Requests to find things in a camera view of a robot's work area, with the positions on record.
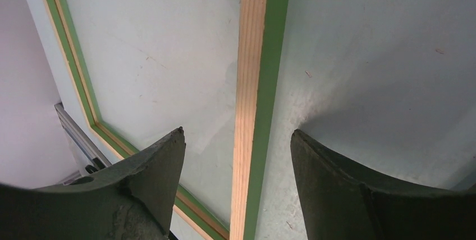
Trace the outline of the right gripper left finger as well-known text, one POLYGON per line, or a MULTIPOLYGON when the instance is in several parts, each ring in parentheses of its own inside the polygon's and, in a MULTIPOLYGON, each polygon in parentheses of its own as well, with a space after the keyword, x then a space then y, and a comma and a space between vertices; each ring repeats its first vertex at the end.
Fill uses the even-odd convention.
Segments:
POLYGON ((2 239, 174 239, 185 156, 179 127, 148 148, 69 185, 1 185, 2 239))

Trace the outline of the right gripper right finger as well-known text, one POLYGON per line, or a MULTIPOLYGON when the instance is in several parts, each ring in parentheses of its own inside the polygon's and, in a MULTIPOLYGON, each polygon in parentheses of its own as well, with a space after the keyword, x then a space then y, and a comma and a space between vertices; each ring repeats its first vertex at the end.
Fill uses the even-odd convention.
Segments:
POLYGON ((474 239, 475 188, 428 187, 370 169, 302 130, 290 141, 308 239, 474 239))

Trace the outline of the wooden picture frame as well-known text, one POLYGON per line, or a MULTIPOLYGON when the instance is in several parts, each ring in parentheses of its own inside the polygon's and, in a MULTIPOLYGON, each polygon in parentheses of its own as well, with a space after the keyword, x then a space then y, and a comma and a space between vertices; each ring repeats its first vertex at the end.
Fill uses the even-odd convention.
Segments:
MULTIPOLYGON (((66 0, 43 1, 87 127, 119 158, 136 153, 100 121, 66 0)), ((205 239, 253 239, 257 228, 289 0, 240 1, 231 227, 226 229, 183 187, 174 207, 205 239)))

